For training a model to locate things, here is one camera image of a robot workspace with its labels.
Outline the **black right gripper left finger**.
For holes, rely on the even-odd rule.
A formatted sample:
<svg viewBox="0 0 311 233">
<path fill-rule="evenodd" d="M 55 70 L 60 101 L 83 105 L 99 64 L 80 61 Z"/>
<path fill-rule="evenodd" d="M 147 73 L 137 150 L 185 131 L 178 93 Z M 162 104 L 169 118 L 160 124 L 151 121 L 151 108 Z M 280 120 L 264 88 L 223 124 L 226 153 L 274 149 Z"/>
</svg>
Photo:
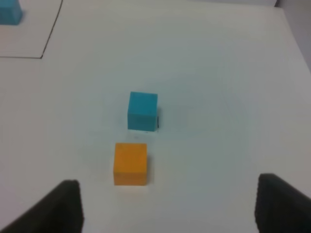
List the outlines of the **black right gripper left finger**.
<svg viewBox="0 0 311 233">
<path fill-rule="evenodd" d="M 81 233 L 84 213 L 80 184 L 64 180 L 2 233 Z"/>
</svg>

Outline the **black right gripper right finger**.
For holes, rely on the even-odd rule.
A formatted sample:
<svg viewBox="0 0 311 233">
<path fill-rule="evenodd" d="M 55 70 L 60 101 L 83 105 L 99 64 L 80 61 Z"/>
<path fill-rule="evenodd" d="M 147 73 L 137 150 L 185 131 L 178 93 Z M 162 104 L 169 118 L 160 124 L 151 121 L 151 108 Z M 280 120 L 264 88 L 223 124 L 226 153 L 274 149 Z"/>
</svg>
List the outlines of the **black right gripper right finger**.
<svg viewBox="0 0 311 233">
<path fill-rule="evenodd" d="M 254 215 L 260 233 L 311 231 L 311 199 L 272 173 L 259 176 Z"/>
</svg>

